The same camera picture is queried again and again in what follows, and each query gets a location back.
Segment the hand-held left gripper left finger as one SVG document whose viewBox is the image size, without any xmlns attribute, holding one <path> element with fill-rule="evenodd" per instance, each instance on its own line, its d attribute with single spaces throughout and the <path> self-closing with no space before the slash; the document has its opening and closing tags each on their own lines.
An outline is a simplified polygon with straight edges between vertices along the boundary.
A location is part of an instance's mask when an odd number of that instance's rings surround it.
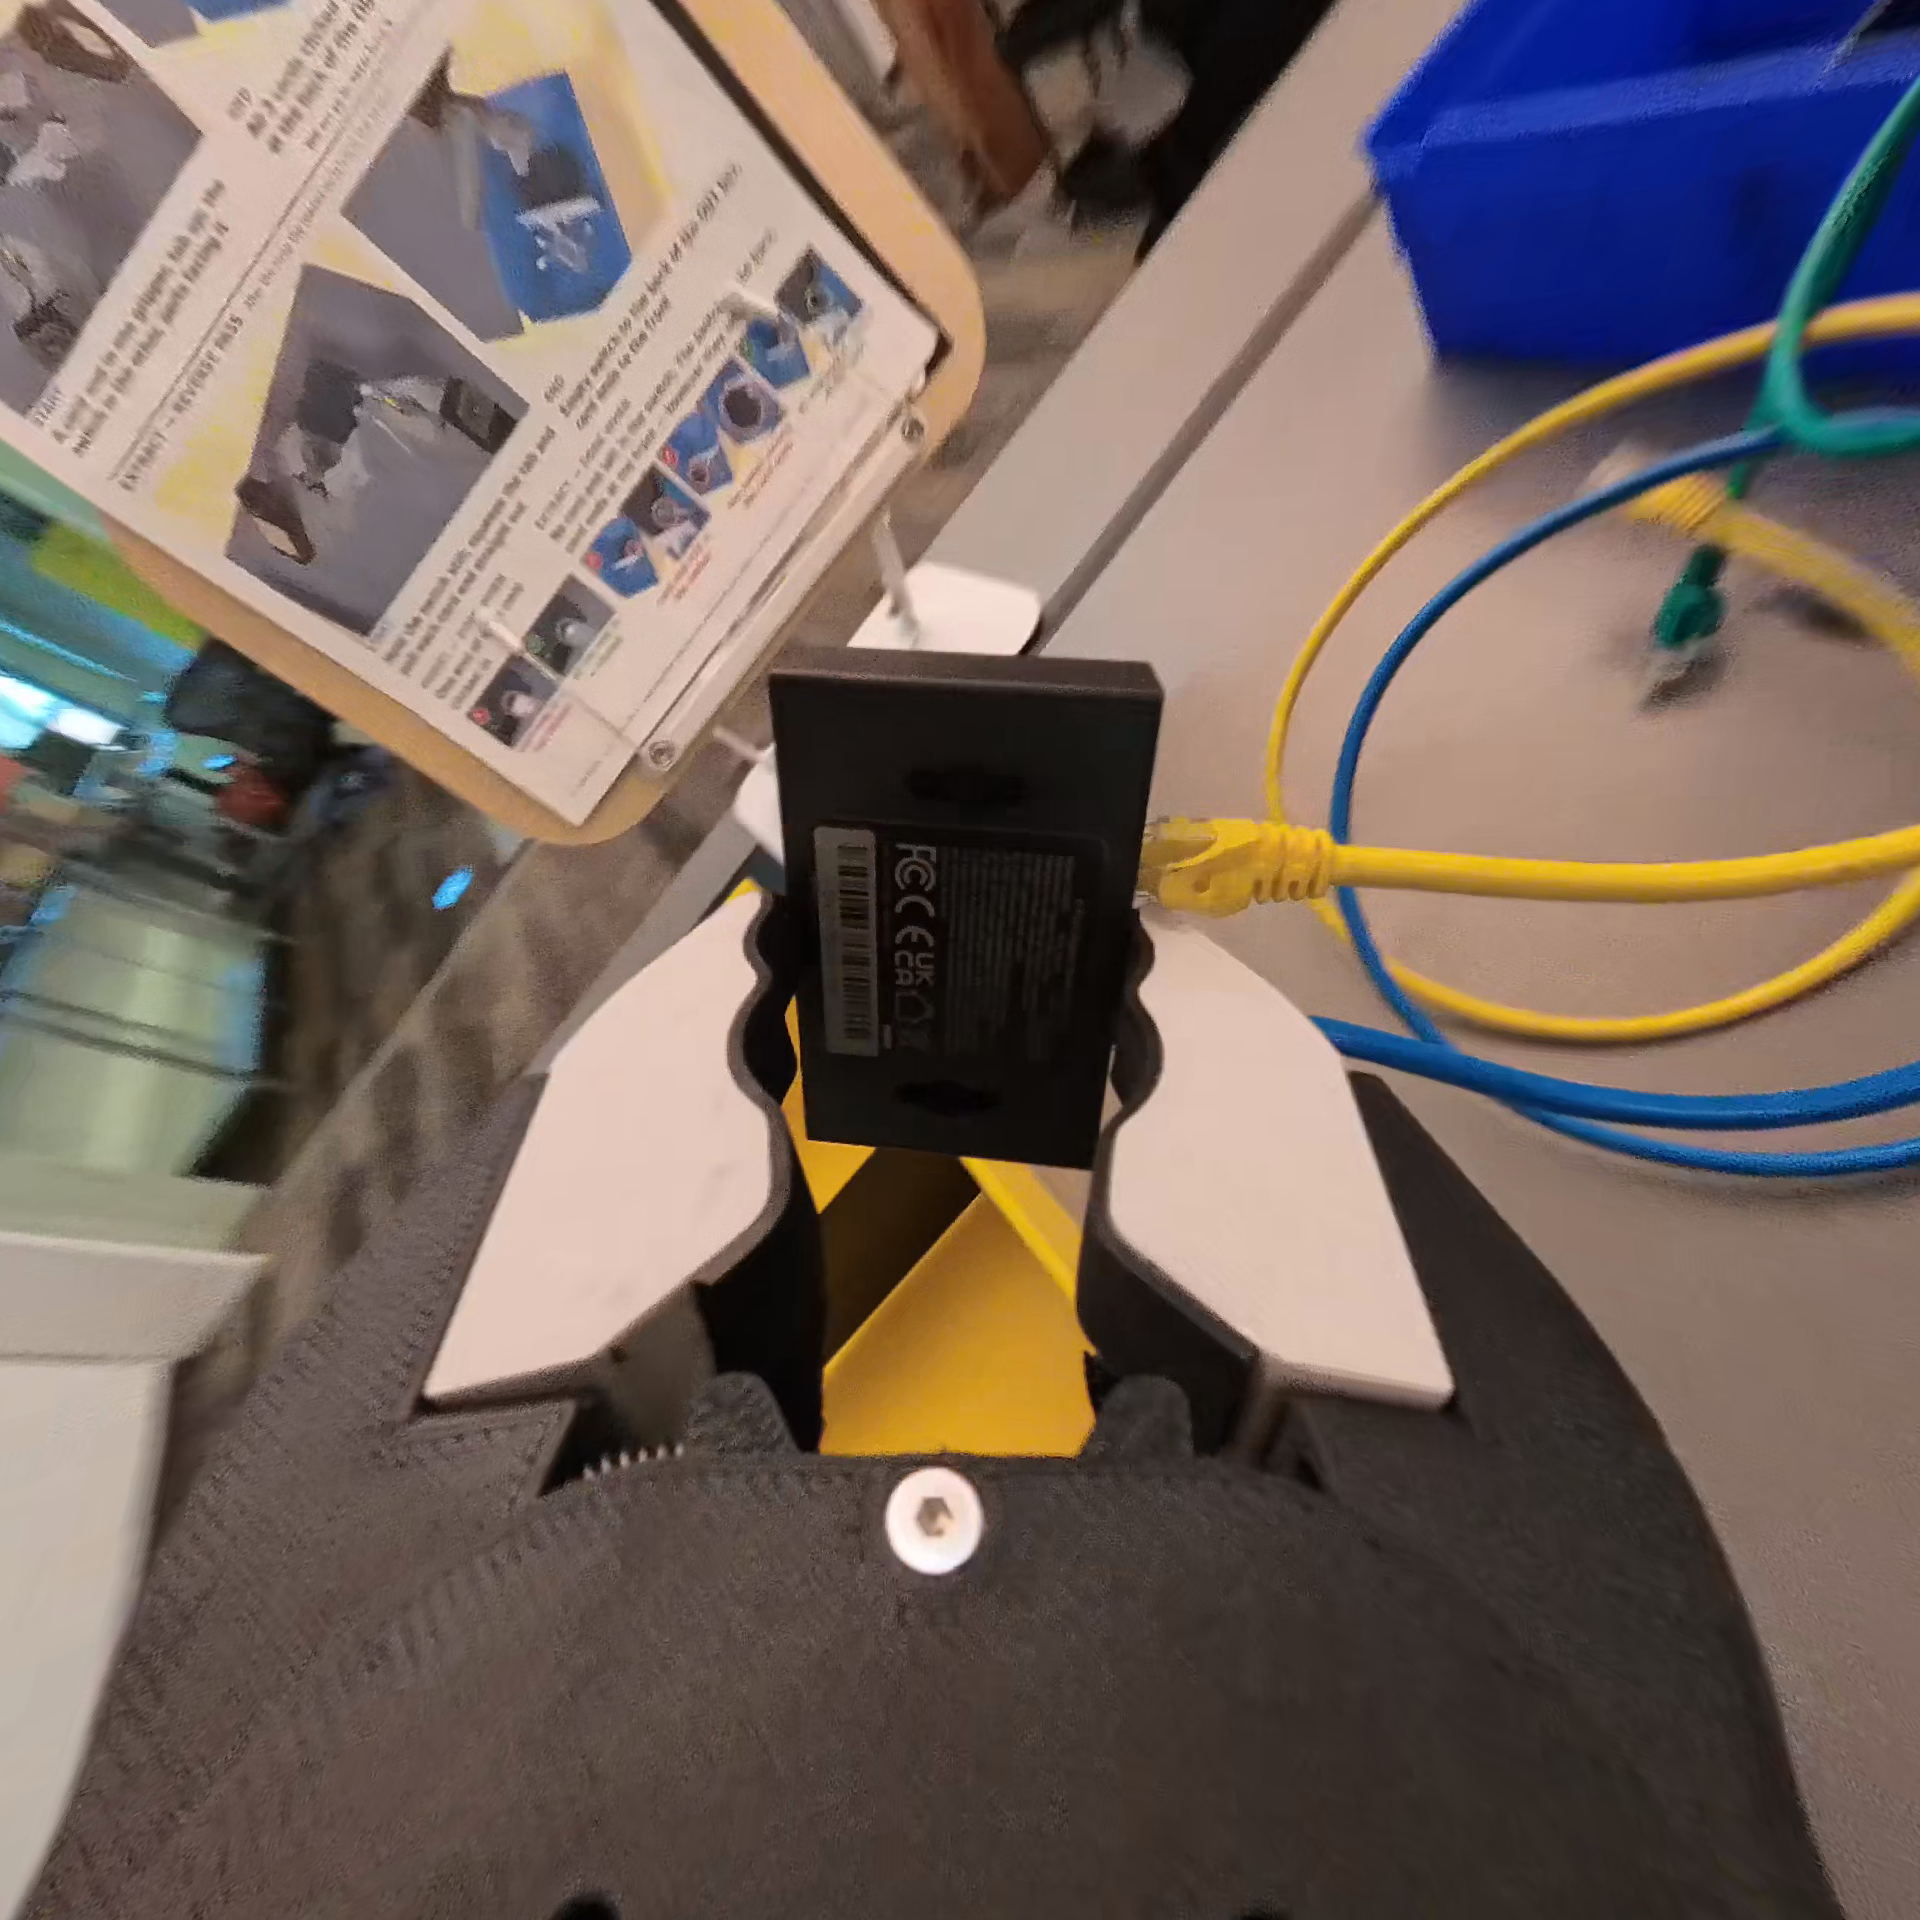
<svg viewBox="0 0 1920 1920">
<path fill-rule="evenodd" d="M 537 1076 L 428 1406 L 584 1402 L 675 1443 L 704 1386 L 743 1374 L 796 1441 L 822 1437 L 822 1232 L 783 1120 L 788 930 L 779 896 L 724 901 Z"/>
</svg>

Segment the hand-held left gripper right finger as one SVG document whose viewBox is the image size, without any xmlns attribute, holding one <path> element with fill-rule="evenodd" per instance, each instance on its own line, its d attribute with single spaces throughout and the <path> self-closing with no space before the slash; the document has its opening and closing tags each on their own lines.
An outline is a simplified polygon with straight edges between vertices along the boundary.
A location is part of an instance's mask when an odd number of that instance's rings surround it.
<svg viewBox="0 0 1920 1920">
<path fill-rule="evenodd" d="M 1198 1443 L 1265 1443 L 1296 1398 L 1439 1411 L 1456 1381 L 1351 1080 L 1205 930 L 1140 917 L 1094 1145 L 1076 1320 Z"/>
</svg>

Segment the yellow plastic bin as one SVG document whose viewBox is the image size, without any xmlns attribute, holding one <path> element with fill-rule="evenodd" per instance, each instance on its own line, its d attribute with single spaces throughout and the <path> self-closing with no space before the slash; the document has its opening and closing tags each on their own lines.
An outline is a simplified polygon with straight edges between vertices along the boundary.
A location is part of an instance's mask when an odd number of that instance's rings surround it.
<svg viewBox="0 0 1920 1920">
<path fill-rule="evenodd" d="M 961 1169 L 955 1221 L 825 1365 L 829 1457 L 1075 1457 L 1091 1437 L 1075 1298 L 1088 1179 Z"/>
</svg>

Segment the black ethernet switch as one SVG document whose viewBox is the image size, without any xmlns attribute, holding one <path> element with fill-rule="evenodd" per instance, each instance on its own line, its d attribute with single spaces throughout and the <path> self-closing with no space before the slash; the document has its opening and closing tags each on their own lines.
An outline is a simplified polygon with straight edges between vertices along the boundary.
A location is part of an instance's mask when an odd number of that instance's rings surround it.
<svg viewBox="0 0 1920 1920">
<path fill-rule="evenodd" d="M 1156 672 L 848 646 L 783 656 L 768 694 L 806 1131 L 1093 1169 Z"/>
</svg>

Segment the blue plastic bin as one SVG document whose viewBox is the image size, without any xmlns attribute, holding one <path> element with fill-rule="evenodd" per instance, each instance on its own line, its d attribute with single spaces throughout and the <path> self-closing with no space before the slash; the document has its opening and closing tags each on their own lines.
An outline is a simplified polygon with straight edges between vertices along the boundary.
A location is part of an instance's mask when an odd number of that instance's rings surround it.
<svg viewBox="0 0 1920 1920">
<path fill-rule="evenodd" d="M 1361 137 L 1432 354 L 1631 368 L 1774 318 L 1916 5 L 1477 3 Z"/>
</svg>

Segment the wooden instruction board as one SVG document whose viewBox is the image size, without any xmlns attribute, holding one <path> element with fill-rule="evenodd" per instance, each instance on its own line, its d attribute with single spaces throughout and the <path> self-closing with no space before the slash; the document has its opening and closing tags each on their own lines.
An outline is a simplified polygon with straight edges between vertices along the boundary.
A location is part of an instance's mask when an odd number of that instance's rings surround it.
<svg viewBox="0 0 1920 1920">
<path fill-rule="evenodd" d="M 966 412 L 976 275 L 779 5 L 17 5 L 4 449 L 503 825 L 659 804 Z"/>
</svg>

